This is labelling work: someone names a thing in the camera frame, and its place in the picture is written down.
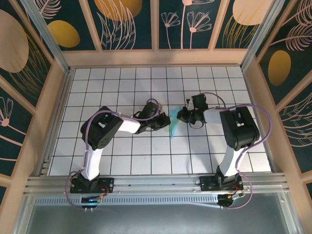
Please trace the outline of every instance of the grid tile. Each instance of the grid tile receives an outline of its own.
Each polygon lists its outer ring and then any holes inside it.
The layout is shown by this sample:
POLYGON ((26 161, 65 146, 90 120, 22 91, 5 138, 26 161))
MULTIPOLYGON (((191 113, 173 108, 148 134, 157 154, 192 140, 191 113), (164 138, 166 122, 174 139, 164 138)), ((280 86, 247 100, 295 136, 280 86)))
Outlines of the grid tile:
MULTIPOLYGON (((80 128, 101 106, 133 115, 149 98, 163 111, 185 105, 185 98, 200 92, 220 95, 228 106, 250 103, 239 67, 157 67, 77 69, 58 130, 50 175, 67 175, 83 162, 85 144, 80 128)), ((209 108, 220 105, 205 94, 209 108)), ((103 149, 101 175, 161 175, 215 172, 226 151, 221 124, 195 126, 179 121, 173 138, 169 126, 133 135, 118 131, 103 149)), ((263 144, 246 154, 240 170, 267 172, 270 165, 263 144)))

